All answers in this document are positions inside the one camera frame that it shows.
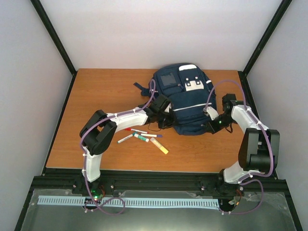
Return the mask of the green white glue stick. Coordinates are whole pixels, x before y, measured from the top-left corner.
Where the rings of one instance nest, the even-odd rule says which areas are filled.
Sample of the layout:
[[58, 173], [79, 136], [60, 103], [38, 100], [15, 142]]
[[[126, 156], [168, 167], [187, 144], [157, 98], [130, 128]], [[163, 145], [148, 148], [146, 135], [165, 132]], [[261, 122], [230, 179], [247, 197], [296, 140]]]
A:
[[146, 137], [144, 137], [144, 136], [142, 136], [140, 134], [137, 134], [137, 133], [134, 133], [133, 136], [136, 137], [137, 139], [140, 139], [140, 140], [145, 141], [145, 142], [149, 141], [148, 138], [146, 138]]

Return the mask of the green capped white marker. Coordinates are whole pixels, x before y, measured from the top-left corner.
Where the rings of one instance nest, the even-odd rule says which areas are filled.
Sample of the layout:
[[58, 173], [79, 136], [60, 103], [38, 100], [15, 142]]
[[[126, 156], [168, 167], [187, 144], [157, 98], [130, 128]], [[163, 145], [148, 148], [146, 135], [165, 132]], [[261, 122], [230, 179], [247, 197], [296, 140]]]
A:
[[122, 142], [124, 142], [124, 141], [126, 141], [126, 140], [128, 140], [128, 139], [130, 139], [130, 138], [132, 138], [132, 137], [134, 137], [134, 135], [135, 135], [135, 132], [133, 132], [132, 134], [129, 134], [129, 135], [127, 135], [126, 137], [124, 137], [124, 138], [118, 140], [117, 143], [120, 144], [120, 143], [122, 143]]

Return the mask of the navy blue student backpack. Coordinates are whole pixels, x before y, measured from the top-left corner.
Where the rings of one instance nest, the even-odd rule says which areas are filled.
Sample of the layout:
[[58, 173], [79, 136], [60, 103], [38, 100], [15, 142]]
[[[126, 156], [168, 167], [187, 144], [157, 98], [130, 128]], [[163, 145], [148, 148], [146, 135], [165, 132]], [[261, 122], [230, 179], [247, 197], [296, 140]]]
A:
[[172, 102], [176, 123], [172, 128], [179, 135], [195, 136], [206, 133], [205, 124], [210, 120], [203, 109], [206, 105], [217, 109], [213, 83], [197, 65], [171, 64], [160, 68], [152, 79], [155, 81], [154, 99], [159, 95]]

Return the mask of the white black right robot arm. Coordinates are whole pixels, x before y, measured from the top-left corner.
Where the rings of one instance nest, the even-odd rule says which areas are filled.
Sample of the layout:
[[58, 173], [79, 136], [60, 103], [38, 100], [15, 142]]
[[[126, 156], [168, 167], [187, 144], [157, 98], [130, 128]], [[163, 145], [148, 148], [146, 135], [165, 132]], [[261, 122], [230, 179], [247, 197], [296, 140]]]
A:
[[210, 118], [203, 124], [206, 131], [215, 134], [226, 129], [231, 133], [232, 125], [237, 124], [244, 136], [238, 160], [220, 171], [216, 189], [222, 191], [254, 176], [271, 176], [278, 162], [279, 132], [265, 126], [252, 112], [251, 107], [245, 101], [237, 100], [235, 94], [223, 96], [222, 106], [223, 113], [218, 114], [208, 103], [205, 105], [203, 111]]

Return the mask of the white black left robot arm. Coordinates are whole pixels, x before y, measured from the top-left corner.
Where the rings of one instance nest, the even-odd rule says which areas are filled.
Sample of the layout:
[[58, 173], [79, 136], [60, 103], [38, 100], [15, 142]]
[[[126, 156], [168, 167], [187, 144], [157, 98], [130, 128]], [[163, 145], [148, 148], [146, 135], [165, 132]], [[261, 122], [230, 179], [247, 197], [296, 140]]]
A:
[[96, 193], [100, 188], [100, 164], [103, 153], [108, 149], [115, 133], [133, 126], [157, 123], [160, 129], [173, 126], [175, 118], [171, 110], [171, 100], [158, 96], [154, 101], [119, 113], [96, 111], [80, 132], [80, 148], [84, 164], [83, 188], [88, 193]]

